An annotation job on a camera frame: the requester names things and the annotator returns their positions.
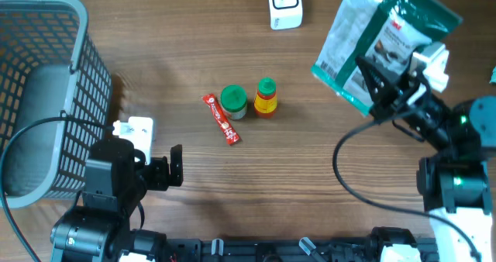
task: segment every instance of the red packet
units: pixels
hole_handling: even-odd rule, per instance
[[[203,97],[203,102],[210,106],[210,111],[214,115],[215,121],[219,125],[220,129],[224,132],[224,136],[226,137],[227,144],[233,145],[238,142],[241,138],[239,138],[238,133],[234,130],[231,123],[227,120],[226,116],[220,109],[220,106],[215,99],[214,94],[206,95]]]

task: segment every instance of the green bag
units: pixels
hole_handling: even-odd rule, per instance
[[[415,48],[440,41],[461,21],[436,0],[343,0],[312,73],[368,115],[373,102],[355,58],[402,74]]]

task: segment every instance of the gray plastic container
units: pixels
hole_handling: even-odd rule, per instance
[[[0,0],[0,151],[37,119],[66,113],[106,124],[112,81],[87,30],[78,0]],[[89,147],[103,135],[52,122],[21,136],[5,162],[9,207],[73,198]]]

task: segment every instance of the jar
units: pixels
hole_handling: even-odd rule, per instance
[[[271,78],[260,80],[254,105],[255,113],[260,118],[269,119],[274,115],[277,108],[276,82],[274,80]]]
[[[226,117],[241,119],[248,107],[245,90],[236,84],[225,87],[220,94],[220,105]]]

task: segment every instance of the brown tabletop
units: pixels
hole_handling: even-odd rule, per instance
[[[183,186],[148,192],[145,229],[203,240],[364,236],[374,226],[432,235],[428,220],[358,202],[332,174],[336,142],[367,120],[310,72],[340,1],[303,0],[302,26],[274,32],[267,0],[82,0],[112,72],[111,119],[154,118],[156,157],[184,147]],[[454,105],[496,94],[488,84],[496,65],[495,0],[440,1],[464,17],[444,40],[450,80],[440,97]],[[232,122],[243,141],[228,146],[201,97],[239,84],[253,100],[267,76],[277,83],[276,116],[257,119],[250,106],[245,119]],[[433,153],[387,124],[351,139],[339,163],[367,197],[421,210],[415,172],[419,158]],[[494,162],[490,176],[496,181]],[[51,228],[68,206],[41,201],[13,212],[42,260],[50,259]],[[136,213],[132,225],[139,225]],[[0,229],[0,260],[29,260],[3,214]]]

